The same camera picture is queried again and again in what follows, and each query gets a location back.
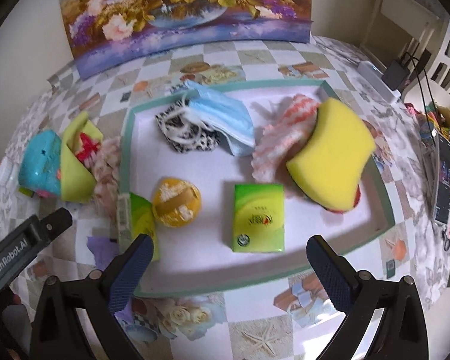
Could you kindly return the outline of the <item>white power strip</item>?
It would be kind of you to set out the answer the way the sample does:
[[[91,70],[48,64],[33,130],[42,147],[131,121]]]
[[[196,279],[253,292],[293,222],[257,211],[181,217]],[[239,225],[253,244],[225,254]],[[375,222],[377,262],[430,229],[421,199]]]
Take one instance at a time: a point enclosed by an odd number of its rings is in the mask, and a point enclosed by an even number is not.
[[[390,104],[396,103],[401,98],[401,93],[391,90],[382,80],[382,72],[370,61],[361,61],[358,64],[358,73]]]

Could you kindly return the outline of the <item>pink white zigzag cloth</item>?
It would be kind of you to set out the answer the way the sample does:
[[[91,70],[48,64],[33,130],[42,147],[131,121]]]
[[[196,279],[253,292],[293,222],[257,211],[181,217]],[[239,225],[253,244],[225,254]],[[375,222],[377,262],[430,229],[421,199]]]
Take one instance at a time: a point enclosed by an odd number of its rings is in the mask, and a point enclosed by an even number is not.
[[[305,94],[295,95],[280,118],[266,125],[253,153],[252,176],[259,183],[274,183],[289,151],[303,145],[313,133],[320,102]]]

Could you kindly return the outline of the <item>smartphone on side table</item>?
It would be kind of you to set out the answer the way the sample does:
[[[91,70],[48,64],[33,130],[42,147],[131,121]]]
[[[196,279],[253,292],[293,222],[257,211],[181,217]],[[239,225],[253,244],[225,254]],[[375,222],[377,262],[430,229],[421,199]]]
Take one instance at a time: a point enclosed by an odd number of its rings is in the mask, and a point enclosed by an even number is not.
[[[441,133],[435,137],[433,220],[447,225],[450,213],[450,142]]]

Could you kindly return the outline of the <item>black power adapter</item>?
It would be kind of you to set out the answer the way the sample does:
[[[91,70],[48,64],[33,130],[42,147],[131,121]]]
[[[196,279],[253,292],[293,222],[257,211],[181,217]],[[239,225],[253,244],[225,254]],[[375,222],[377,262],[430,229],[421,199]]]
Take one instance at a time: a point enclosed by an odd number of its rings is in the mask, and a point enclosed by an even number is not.
[[[382,75],[382,81],[391,90],[398,90],[410,75],[409,68],[400,60],[395,59]]]

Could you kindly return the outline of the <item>pink floral scrunchie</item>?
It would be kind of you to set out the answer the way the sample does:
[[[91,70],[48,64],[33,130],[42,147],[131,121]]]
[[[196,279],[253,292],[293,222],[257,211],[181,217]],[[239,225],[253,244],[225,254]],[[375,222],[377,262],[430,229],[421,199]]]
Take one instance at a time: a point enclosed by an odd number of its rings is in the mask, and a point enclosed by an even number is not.
[[[97,152],[91,172],[96,180],[92,198],[98,210],[116,220],[119,196],[121,137],[106,138]]]

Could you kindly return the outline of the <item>floral still life painting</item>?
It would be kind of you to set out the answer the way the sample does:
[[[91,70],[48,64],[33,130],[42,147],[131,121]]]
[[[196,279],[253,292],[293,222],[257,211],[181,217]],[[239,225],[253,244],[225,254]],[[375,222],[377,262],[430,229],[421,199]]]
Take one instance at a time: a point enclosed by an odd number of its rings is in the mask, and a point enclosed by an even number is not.
[[[59,0],[86,80],[165,50],[217,41],[307,42],[311,0]]]

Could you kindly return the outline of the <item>yellow green cloth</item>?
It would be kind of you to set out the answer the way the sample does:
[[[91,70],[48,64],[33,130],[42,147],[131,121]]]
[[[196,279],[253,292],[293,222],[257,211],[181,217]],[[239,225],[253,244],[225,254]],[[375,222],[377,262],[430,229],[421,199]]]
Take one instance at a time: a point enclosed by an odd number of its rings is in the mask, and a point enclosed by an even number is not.
[[[64,202],[87,203],[92,198],[96,179],[86,166],[104,139],[86,111],[77,115],[62,134],[60,182]]]

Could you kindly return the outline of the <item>black white leopard scrunchie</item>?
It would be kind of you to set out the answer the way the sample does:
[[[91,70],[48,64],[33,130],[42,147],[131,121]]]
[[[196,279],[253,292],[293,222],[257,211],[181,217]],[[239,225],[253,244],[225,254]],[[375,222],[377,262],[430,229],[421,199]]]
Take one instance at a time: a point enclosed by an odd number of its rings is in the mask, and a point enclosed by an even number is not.
[[[215,150],[220,143],[218,132],[194,115],[188,104],[182,99],[156,114],[159,130],[178,153]]]

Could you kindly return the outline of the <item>teal plastic toy case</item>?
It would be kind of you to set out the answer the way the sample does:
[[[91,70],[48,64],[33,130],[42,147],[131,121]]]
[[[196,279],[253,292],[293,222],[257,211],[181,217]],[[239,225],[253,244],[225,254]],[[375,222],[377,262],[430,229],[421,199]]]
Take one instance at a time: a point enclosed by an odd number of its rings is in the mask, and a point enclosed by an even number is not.
[[[37,133],[29,141],[18,173],[21,187],[43,197],[59,197],[62,139],[53,130]]]

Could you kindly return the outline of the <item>cream wooden shelf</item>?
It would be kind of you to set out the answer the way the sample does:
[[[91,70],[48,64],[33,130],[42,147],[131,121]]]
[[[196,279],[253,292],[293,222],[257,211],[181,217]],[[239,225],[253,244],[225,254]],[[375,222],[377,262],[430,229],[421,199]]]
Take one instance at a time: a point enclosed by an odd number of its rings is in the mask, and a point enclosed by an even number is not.
[[[440,16],[415,0],[376,0],[359,49],[384,71],[405,52],[420,58],[441,26]]]

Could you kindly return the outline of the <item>white pill bottle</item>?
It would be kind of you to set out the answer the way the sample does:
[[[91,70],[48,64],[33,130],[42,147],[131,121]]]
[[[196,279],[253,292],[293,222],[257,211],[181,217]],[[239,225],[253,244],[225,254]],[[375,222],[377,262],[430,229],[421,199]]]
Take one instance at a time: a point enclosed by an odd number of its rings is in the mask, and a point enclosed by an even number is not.
[[[19,168],[20,166],[9,157],[3,157],[0,163],[0,186],[15,192],[19,186]]]

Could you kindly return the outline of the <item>purple tissue pack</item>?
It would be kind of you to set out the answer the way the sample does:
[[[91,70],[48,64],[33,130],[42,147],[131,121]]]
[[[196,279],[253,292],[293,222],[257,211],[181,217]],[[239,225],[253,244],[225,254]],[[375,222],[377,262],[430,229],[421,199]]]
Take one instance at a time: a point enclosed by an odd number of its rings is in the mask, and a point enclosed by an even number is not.
[[[120,254],[118,242],[106,237],[89,236],[87,247],[94,256],[96,268],[101,271]]]

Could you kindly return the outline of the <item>blue face mask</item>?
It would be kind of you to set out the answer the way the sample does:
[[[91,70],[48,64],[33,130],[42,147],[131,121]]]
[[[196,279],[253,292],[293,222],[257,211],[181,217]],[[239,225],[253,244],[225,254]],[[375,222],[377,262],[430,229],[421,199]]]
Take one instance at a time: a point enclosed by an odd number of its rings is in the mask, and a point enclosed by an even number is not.
[[[188,119],[200,121],[221,133],[232,155],[252,155],[255,149],[254,125],[243,102],[191,80],[186,80],[185,85],[197,93],[196,97],[188,100],[185,111]]]

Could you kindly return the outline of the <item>yellow sponge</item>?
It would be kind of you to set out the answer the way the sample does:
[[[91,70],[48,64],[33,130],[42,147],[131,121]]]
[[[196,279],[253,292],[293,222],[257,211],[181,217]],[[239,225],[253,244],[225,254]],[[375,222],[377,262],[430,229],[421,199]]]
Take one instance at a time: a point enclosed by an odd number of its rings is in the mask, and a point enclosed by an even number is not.
[[[286,168],[308,198],[328,210],[350,211],[363,169],[375,149],[363,120],[345,103],[330,97],[319,105],[313,133]]]

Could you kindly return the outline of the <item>green tissue pack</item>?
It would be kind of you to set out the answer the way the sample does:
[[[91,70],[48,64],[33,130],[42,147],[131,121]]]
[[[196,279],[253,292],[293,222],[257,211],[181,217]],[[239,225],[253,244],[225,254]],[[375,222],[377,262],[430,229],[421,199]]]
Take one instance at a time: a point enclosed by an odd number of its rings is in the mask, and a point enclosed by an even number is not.
[[[284,203],[282,184],[236,184],[232,250],[235,253],[283,252]]]
[[[160,259],[152,203],[134,193],[121,193],[117,201],[119,250],[124,252],[137,236],[145,234],[153,242],[153,262]]]

